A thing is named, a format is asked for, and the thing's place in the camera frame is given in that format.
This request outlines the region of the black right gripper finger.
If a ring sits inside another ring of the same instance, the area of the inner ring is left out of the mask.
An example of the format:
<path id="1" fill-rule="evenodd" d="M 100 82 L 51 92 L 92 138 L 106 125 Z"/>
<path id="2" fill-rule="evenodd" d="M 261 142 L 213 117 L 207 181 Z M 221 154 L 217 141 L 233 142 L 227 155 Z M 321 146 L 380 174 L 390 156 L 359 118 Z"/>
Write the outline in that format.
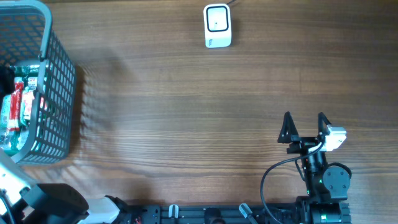
<path id="1" fill-rule="evenodd" d="M 318 114 L 318 135 L 319 136 L 326 136 L 329 133 L 329 125 L 331 122 L 325 116 L 323 112 L 319 112 Z"/>
<path id="2" fill-rule="evenodd" d="M 292 143 L 299 141 L 299 134 L 297 128 L 295 127 L 293 118 L 290 112 L 284 114 L 284 120 L 282 123 L 282 128 L 280 130 L 279 137 L 277 139 L 278 143 Z"/>

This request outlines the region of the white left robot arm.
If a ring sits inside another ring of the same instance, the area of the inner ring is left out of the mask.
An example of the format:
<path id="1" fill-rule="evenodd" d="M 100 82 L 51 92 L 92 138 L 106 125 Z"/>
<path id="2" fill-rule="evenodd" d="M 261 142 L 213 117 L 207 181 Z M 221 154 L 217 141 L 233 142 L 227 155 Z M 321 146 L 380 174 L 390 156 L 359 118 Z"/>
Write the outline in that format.
<path id="1" fill-rule="evenodd" d="M 47 100 L 37 90 L 38 65 L 1 66 L 1 223 L 130 223 L 128 205 L 105 196 L 86 200 L 67 184 L 27 175 L 16 155 L 32 146 L 29 162 L 66 154 L 72 98 Z"/>

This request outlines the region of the red chocolate bar packet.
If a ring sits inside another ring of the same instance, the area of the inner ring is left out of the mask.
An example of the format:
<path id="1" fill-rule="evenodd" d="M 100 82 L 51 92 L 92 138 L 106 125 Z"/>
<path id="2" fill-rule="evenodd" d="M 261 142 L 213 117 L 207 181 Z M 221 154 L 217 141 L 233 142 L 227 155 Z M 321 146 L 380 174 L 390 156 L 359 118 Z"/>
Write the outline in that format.
<path id="1" fill-rule="evenodd" d="M 7 123 L 8 131 L 19 131 L 19 118 L 21 111 L 22 92 L 24 89 L 24 82 L 18 78 L 15 82 L 15 91 L 11 94 L 10 112 Z"/>

